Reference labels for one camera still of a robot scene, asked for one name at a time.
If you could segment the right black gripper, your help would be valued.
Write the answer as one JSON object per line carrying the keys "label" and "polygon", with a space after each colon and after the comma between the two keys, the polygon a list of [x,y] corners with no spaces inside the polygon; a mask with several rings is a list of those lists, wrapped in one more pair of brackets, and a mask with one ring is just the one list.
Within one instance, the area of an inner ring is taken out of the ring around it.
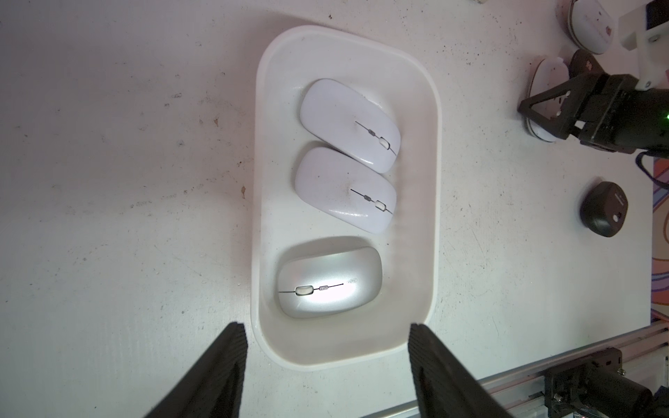
{"label": "right black gripper", "polygon": [[635,84],[631,75],[580,75],[522,100],[518,112],[557,139],[578,137],[612,153],[667,154],[668,90]]}

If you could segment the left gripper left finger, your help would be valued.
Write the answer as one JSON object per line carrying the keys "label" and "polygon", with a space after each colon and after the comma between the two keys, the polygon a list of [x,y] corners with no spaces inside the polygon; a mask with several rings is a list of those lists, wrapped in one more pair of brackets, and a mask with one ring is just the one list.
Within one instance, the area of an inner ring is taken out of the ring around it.
{"label": "left gripper left finger", "polygon": [[238,417],[247,363],[247,335],[231,322],[149,417]]}

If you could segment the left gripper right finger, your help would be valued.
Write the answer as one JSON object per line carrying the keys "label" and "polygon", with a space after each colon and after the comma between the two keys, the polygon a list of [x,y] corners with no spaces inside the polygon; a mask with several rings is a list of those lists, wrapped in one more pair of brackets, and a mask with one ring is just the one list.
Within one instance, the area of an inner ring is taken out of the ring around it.
{"label": "left gripper right finger", "polygon": [[422,417],[510,416],[426,325],[410,326],[408,351]]}

